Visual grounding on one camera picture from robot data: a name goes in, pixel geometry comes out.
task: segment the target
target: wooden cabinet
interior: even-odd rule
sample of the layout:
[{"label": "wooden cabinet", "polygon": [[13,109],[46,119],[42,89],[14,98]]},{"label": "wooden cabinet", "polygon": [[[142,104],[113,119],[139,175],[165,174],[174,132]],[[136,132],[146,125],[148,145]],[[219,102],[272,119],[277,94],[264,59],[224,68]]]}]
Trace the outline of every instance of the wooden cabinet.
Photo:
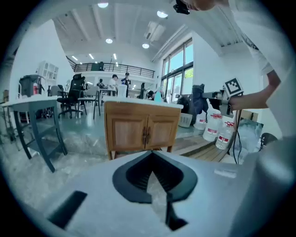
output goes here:
[{"label": "wooden cabinet", "polygon": [[105,102],[105,134],[111,152],[153,150],[175,142],[181,109],[136,103]]},{"label": "wooden cabinet", "polygon": [[107,137],[110,150],[145,149],[147,115],[108,115]]},{"label": "wooden cabinet", "polygon": [[146,149],[172,146],[175,142],[179,117],[150,116],[147,123]]}]

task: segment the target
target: black metal railing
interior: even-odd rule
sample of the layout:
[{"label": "black metal railing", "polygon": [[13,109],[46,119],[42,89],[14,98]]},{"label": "black metal railing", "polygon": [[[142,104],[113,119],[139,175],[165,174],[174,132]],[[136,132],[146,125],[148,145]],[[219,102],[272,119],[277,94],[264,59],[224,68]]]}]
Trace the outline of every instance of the black metal railing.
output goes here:
[{"label": "black metal railing", "polygon": [[76,64],[75,72],[86,72],[86,71],[105,71],[105,72],[114,72],[114,73],[126,73],[130,75],[139,75],[149,78],[154,77],[153,70],[123,65],[123,64],[114,64],[114,63],[83,63]]},{"label": "black metal railing", "polygon": [[76,64],[73,60],[71,60],[70,58],[68,58],[67,56],[66,56],[66,58],[68,59],[71,68],[72,68],[73,71],[75,72],[75,70],[76,70],[76,65],[77,65],[77,64]]}]

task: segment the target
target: gray floor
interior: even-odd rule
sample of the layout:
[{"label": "gray floor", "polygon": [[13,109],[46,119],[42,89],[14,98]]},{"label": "gray floor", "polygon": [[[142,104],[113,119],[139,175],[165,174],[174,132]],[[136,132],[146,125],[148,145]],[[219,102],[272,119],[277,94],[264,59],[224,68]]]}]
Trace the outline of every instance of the gray floor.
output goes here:
[{"label": "gray floor", "polygon": [[[101,116],[96,110],[93,120],[93,107],[88,104],[87,115],[84,113],[76,118],[73,113],[72,119],[68,115],[61,116],[59,123],[68,155],[57,154],[51,160],[55,167],[54,173],[51,173],[38,153],[31,150],[35,155],[29,160],[19,141],[4,141],[5,144],[0,148],[1,164],[7,182],[17,198],[38,209],[44,198],[61,188],[68,180],[96,163],[107,162],[103,113],[103,107]],[[46,129],[51,124],[52,118],[41,119],[38,128]],[[193,128],[179,127],[177,138],[193,136],[193,132]],[[27,141],[32,139],[29,127],[25,131],[25,137]],[[55,140],[55,133],[46,139]]]}]

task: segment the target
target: white t-shirt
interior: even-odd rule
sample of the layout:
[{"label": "white t-shirt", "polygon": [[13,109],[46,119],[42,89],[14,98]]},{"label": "white t-shirt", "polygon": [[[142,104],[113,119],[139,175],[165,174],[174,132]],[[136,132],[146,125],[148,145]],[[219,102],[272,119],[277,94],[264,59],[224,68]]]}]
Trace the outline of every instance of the white t-shirt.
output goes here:
[{"label": "white t-shirt", "polygon": [[296,68],[295,53],[274,17],[257,0],[229,0],[229,6],[261,74],[274,69],[284,81]]},{"label": "white t-shirt", "polygon": [[116,89],[116,81],[113,78],[110,79],[108,87],[109,87],[110,90],[115,90]]}]

